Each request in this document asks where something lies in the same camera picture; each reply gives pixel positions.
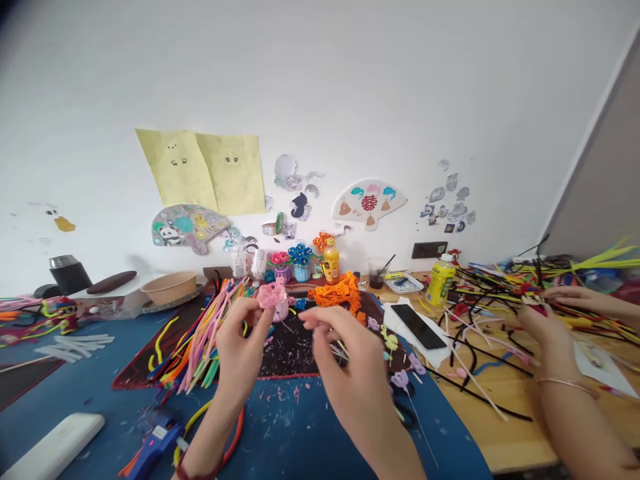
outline blue table mat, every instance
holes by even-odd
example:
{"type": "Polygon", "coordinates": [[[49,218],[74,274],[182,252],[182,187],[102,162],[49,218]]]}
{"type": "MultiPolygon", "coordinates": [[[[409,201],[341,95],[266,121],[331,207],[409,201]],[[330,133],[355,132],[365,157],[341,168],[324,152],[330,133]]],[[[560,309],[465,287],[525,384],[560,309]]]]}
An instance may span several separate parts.
{"type": "MultiPolygon", "coordinates": [[[[0,473],[66,416],[87,412],[103,415],[105,426],[59,478],[116,478],[141,446],[142,436],[136,428],[139,410],[154,404],[157,390],[115,391],[111,382],[172,314],[154,313],[135,320],[98,321],[84,326],[78,335],[108,333],[115,340],[90,359],[62,365],[0,413],[0,473]]],[[[0,349],[0,363],[38,358],[41,355],[34,353],[34,348],[52,343],[53,339],[44,337],[38,344],[0,349]]],[[[436,468],[420,431],[411,430],[430,480],[492,478],[471,434],[432,378],[422,376],[420,384],[412,377],[410,374],[416,390],[413,402],[439,464],[436,468]]],[[[212,386],[194,389],[188,396],[172,395],[167,406],[186,423],[214,392],[212,386]]],[[[171,455],[167,455],[152,478],[169,479],[172,474],[171,455]]],[[[246,404],[242,437],[218,478],[374,479],[375,475],[340,426],[321,378],[312,377],[256,383],[246,404]],[[300,388],[298,402],[293,395],[296,387],[300,388]]]]}

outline white paper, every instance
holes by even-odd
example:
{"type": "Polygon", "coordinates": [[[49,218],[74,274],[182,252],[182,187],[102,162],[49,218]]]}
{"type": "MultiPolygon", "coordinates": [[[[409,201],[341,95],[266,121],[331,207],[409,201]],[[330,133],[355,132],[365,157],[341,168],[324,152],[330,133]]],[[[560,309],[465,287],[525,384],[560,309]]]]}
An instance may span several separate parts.
{"type": "Polygon", "coordinates": [[[602,362],[602,367],[598,368],[589,361],[584,352],[580,350],[578,344],[573,344],[573,351],[575,352],[575,361],[583,375],[598,380],[598,382],[604,383],[611,388],[620,390],[622,393],[633,398],[639,398],[627,378],[620,371],[620,368],[618,368],[613,359],[608,356],[607,352],[602,349],[597,349],[598,359],[602,362]]]}
{"type": "Polygon", "coordinates": [[[453,340],[448,339],[446,337],[446,332],[442,330],[442,328],[438,327],[438,324],[431,320],[430,318],[422,315],[420,312],[416,312],[420,318],[422,318],[423,322],[427,324],[427,326],[435,332],[438,337],[446,344],[446,347],[434,349],[434,350],[426,350],[420,345],[417,338],[415,338],[414,334],[411,333],[411,330],[407,328],[407,326],[400,320],[400,317],[396,315],[396,313],[389,308],[391,305],[408,305],[413,311],[413,305],[411,304],[408,298],[400,297],[397,303],[385,303],[383,308],[385,310],[385,316],[383,319],[383,323],[390,328],[398,335],[403,336],[406,340],[412,344],[423,356],[427,359],[427,361],[432,364],[433,368],[437,371],[440,368],[440,364],[449,358],[451,354],[451,343],[453,340]]]}

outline gold bangle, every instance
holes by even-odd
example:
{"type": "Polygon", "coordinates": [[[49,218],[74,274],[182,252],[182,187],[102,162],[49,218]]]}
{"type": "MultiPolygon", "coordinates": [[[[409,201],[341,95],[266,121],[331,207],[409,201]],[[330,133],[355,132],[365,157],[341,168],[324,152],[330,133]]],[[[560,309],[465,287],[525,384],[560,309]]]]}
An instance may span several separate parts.
{"type": "Polygon", "coordinates": [[[546,381],[561,383],[562,385],[568,385],[570,387],[577,388],[578,390],[582,390],[583,392],[588,393],[593,397],[594,400],[598,400],[600,398],[600,394],[595,389],[589,387],[588,385],[585,385],[584,383],[574,382],[573,380],[560,380],[554,378],[541,378],[535,380],[536,383],[542,383],[546,381]]]}

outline white power bank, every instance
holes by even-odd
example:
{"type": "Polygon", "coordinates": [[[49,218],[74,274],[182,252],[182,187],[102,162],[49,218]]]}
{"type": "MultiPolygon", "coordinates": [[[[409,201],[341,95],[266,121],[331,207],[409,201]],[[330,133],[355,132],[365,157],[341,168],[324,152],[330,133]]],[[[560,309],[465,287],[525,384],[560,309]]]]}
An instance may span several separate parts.
{"type": "Polygon", "coordinates": [[[72,413],[26,452],[0,480],[54,480],[104,424],[102,415],[72,413]]]}

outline wall socket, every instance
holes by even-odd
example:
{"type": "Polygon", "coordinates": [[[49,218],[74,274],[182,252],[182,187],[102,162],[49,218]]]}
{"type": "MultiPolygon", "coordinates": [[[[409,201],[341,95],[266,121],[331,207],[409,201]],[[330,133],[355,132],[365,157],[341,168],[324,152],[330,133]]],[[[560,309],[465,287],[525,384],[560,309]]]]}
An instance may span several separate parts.
{"type": "Polygon", "coordinates": [[[448,242],[422,242],[413,244],[411,258],[440,258],[447,252],[448,242]]]}

